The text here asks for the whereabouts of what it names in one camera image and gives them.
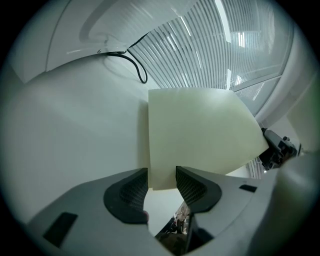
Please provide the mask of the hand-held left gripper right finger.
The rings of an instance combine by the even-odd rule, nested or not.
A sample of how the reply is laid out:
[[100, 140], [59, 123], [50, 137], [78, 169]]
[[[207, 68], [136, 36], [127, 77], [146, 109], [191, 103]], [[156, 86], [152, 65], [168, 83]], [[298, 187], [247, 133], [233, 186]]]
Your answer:
[[176, 167], [189, 210], [187, 250], [249, 250], [270, 201], [270, 174], [234, 177]]

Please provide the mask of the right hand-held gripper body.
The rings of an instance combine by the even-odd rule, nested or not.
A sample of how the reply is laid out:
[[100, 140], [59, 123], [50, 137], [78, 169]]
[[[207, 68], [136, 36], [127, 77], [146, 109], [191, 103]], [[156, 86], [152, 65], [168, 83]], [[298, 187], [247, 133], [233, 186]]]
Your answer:
[[268, 149], [258, 156], [266, 171], [277, 169], [290, 158], [297, 156], [298, 151], [296, 147], [288, 139], [288, 137], [287, 140], [281, 138], [278, 145], [280, 150], [274, 150], [268, 145]]

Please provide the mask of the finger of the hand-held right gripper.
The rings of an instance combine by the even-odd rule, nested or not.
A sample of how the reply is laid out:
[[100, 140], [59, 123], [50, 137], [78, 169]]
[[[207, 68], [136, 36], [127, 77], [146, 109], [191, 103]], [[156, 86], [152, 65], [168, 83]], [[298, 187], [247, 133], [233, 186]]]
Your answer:
[[273, 148], [274, 150], [280, 150], [279, 143], [281, 142], [281, 138], [272, 130], [268, 128], [261, 128], [262, 134], [264, 138], [266, 139], [268, 145], [270, 148]]

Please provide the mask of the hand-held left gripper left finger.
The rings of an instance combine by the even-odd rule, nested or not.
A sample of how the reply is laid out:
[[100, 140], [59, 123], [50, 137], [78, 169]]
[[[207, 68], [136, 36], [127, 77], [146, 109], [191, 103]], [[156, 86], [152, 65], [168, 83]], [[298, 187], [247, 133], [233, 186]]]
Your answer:
[[77, 185], [27, 224], [50, 256], [168, 256], [148, 230], [148, 170], [138, 168]]

